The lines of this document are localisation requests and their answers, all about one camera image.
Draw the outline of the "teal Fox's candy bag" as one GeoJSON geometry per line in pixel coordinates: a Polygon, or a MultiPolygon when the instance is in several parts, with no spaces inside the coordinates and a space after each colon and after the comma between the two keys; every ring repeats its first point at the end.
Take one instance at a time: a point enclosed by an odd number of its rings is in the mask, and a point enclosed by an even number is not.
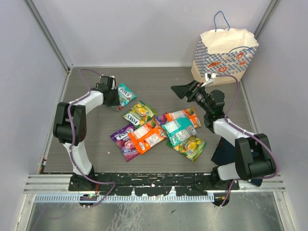
{"type": "Polygon", "coordinates": [[[197,135],[193,123],[187,116],[178,117],[170,122],[167,122],[162,125],[162,128],[167,133],[173,147],[179,145],[188,138],[197,135]]]}
{"type": "Polygon", "coordinates": [[[131,91],[124,83],[118,86],[118,95],[120,104],[117,106],[112,106],[111,108],[120,111],[123,107],[128,105],[137,95],[131,91]]]}

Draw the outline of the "small purple snack packet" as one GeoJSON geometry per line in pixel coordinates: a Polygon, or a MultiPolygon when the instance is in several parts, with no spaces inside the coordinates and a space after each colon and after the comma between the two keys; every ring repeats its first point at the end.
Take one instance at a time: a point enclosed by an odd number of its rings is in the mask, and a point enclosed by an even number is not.
{"type": "Polygon", "coordinates": [[[162,126],[168,122],[167,113],[161,114],[154,119],[155,123],[162,126]]]}

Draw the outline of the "purple Fox's berries candy bag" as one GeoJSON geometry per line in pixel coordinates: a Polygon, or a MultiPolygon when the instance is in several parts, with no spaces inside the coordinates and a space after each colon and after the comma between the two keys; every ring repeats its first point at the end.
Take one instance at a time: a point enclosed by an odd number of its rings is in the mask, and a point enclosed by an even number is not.
{"type": "Polygon", "coordinates": [[[121,152],[127,162],[139,155],[139,152],[129,137],[129,134],[134,130],[135,127],[132,124],[129,124],[110,136],[110,138],[121,149],[121,152]]]}

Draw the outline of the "orange snack packet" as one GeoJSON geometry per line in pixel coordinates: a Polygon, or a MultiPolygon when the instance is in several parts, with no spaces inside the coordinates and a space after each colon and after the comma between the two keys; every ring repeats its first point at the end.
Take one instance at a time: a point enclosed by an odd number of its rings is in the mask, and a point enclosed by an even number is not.
{"type": "Polygon", "coordinates": [[[151,119],[144,125],[128,134],[139,154],[144,154],[159,142],[167,138],[166,132],[156,119],[151,119]]]}

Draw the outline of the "yellow green Fox's candy bag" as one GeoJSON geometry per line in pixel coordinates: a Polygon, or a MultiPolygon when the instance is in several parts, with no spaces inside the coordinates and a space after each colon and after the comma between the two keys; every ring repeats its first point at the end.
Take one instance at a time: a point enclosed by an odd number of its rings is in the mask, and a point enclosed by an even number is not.
{"type": "Polygon", "coordinates": [[[172,146],[171,142],[167,142],[167,146],[173,148],[175,151],[188,158],[190,161],[195,161],[197,157],[203,152],[206,147],[206,142],[197,138],[190,137],[187,140],[181,142],[177,146],[172,146]]]}

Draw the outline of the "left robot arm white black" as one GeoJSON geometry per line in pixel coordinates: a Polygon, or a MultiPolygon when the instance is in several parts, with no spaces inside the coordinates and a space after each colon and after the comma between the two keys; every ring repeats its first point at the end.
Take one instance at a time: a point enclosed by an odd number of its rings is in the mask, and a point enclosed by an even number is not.
{"type": "Polygon", "coordinates": [[[95,178],[93,164],[85,147],[87,114],[98,106],[118,106],[119,94],[114,76],[100,76],[100,82],[88,92],[69,103],[60,102],[56,108],[53,135],[65,147],[73,165],[73,179],[86,191],[96,184],[105,185],[95,178]]]}

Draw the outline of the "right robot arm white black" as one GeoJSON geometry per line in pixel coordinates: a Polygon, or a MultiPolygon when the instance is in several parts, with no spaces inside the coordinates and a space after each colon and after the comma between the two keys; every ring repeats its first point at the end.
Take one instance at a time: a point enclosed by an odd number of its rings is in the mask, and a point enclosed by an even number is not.
{"type": "Polygon", "coordinates": [[[205,84],[195,80],[187,85],[172,86],[171,90],[178,98],[197,103],[205,111],[205,127],[234,147],[234,162],[215,167],[211,172],[211,184],[215,189],[223,189],[229,180],[270,179],[277,175],[278,167],[268,137],[232,123],[224,112],[222,91],[207,93],[205,84]]]}

